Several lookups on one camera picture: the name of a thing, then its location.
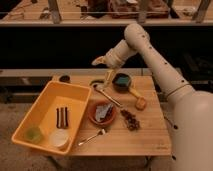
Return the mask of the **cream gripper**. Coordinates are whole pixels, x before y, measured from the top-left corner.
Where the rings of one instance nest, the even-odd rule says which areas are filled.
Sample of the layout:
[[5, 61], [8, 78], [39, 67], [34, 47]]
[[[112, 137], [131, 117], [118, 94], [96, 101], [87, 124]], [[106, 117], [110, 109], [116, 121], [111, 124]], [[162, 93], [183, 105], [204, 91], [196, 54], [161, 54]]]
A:
[[110, 68], [106, 74], [104, 79], [104, 87], [108, 87], [109, 84], [112, 82], [112, 79], [115, 76], [115, 68], [116, 68], [116, 62], [115, 59], [112, 56], [100, 56], [97, 57], [92, 61], [93, 66], [97, 66], [99, 64], [105, 64], [108, 68]]

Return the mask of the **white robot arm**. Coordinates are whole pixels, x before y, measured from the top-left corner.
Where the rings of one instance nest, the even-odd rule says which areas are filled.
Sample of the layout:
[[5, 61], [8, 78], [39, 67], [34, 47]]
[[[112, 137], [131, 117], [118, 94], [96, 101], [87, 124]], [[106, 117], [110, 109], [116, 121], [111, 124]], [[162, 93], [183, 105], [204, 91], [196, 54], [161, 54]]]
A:
[[149, 34], [137, 23], [127, 25], [124, 38], [93, 63], [117, 70], [135, 54], [143, 57], [172, 106], [176, 128], [171, 171], [213, 171], [213, 93], [195, 90], [152, 46]]

